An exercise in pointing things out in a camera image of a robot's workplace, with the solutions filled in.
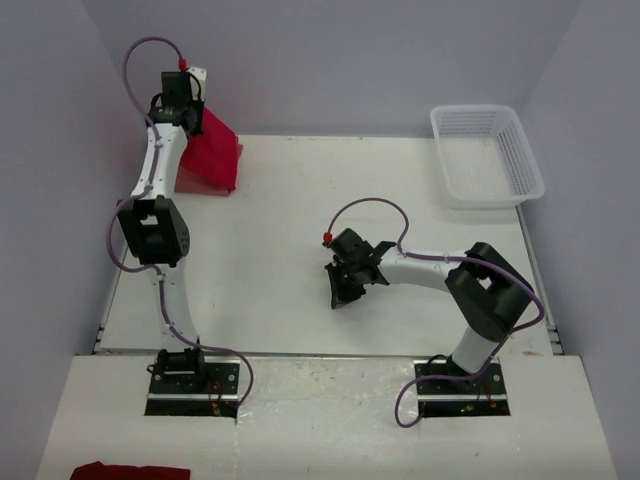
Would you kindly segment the bright red t shirt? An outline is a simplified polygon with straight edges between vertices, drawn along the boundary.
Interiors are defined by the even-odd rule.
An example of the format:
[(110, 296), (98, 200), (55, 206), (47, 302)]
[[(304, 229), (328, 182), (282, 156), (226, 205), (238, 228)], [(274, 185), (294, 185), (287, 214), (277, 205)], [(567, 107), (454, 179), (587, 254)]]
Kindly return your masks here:
[(228, 196), (236, 189), (243, 146), (238, 136), (207, 107), (202, 135), (188, 140), (182, 154), (176, 190)]

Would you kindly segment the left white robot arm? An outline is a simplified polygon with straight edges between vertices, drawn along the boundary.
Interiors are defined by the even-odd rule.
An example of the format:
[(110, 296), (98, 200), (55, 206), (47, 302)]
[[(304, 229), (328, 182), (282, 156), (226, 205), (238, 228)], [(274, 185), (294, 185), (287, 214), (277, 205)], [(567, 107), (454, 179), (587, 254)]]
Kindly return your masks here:
[(198, 349), (186, 293), (190, 232), (173, 195), (188, 140), (202, 133), (202, 82), (187, 67), (161, 74), (162, 90), (147, 112), (143, 168), (131, 198), (117, 214), (130, 254), (158, 289), (161, 339), (154, 378), (172, 379), (187, 393), (206, 385), (208, 369)]

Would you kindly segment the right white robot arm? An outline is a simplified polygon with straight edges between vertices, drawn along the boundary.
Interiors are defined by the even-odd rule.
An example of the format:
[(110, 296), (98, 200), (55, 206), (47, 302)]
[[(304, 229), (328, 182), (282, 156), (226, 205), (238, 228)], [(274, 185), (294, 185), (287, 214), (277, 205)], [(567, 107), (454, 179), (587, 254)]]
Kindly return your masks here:
[(451, 295), (467, 322), (447, 359), (447, 383), (459, 393), (481, 382), (485, 363), (533, 302), (529, 283), (487, 243), (446, 257), (403, 252), (390, 241), (373, 247), (347, 228), (337, 236), (325, 233), (323, 246), (333, 253), (325, 266), (332, 309), (360, 299), (369, 285), (412, 285)]

